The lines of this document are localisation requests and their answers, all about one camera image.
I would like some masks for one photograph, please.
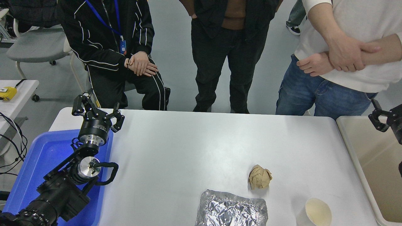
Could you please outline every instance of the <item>floor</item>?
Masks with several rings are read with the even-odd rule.
[[[292,35],[285,27],[290,10],[295,0],[284,1],[275,18],[271,21],[264,52],[254,73],[254,81],[248,97],[248,109],[253,114],[274,114],[277,92],[283,75],[290,63],[290,55],[299,42],[299,37]],[[191,54],[191,19],[179,1],[150,1],[150,10],[156,36],[153,43],[152,57],[162,74],[166,86],[172,89],[168,109],[170,111],[191,111],[195,106],[197,86],[195,83],[196,66]],[[0,79],[19,80],[20,76],[14,62],[6,56],[7,48],[0,48]],[[69,66],[69,57],[49,63],[21,64],[28,79],[39,80],[36,93],[40,101],[29,101],[19,117],[27,117],[22,124],[22,131],[28,138],[28,145],[39,134],[49,130],[59,110],[71,107],[74,98],[80,94],[79,87]],[[86,73],[82,64],[75,62],[82,83],[86,82]],[[212,112],[228,113],[230,71],[225,63],[217,88],[217,99]],[[126,92],[129,109],[141,109],[140,94],[135,90]],[[383,109],[389,110],[401,104],[402,82],[392,84],[387,91],[376,98]],[[15,158],[11,150],[0,156],[0,165]],[[18,173],[16,167],[12,172]],[[0,175],[0,190],[10,191],[15,176]]]

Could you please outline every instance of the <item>white sweater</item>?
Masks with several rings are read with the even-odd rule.
[[[322,2],[331,0],[303,0],[307,14]],[[349,37],[370,42],[397,34],[402,39],[402,0],[332,0],[332,8],[336,22]],[[307,20],[295,56],[301,60],[324,51],[328,45]],[[321,77],[354,90],[379,92],[402,78],[402,61],[367,65],[356,72],[333,70]]]

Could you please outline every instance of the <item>brown paper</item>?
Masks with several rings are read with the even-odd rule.
[[[250,183],[251,189],[266,188],[271,180],[271,172],[262,168],[260,165],[255,165],[248,176],[248,182]]]

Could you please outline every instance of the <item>robotic arm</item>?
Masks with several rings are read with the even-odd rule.
[[[84,118],[78,135],[82,145],[43,177],[45,181],[37,188],[40,195],[26,208],[16,215],[0,213],[0,226],[56,226],[59,217],[68,221],[89,203],[87,194],[94,185],[103,186],[114,180],[119,166],[99,162],[94,156],[106,143],[109,129],[121,129],[124,115],[120,114],[119,104],[107,114],[96,108],[90,96],[78,95],[72,114]],[[112,118],[117,119],[114,125]],[[113,168],[107,181],[98,181],[101,167]],[[86,185],[80,190],[77,185],[83,184]]]
[[[371,123],[381,132],[385,132],[391,127],[396,139],[402,144],[402,104],[392,108],[390,111],[384,111],[378,101],[372,99],[371,102],[374,105],[374,111],[369,115]],[[378,117],[380,115],[388,117],[386,124],[379,121]],[[399,173],[401,173],[402,177],[402,162],[399,164]]]

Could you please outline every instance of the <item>id badge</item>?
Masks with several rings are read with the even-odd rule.
[[[120,40],[120,53],[124,55],[127,53],[125,40]]]

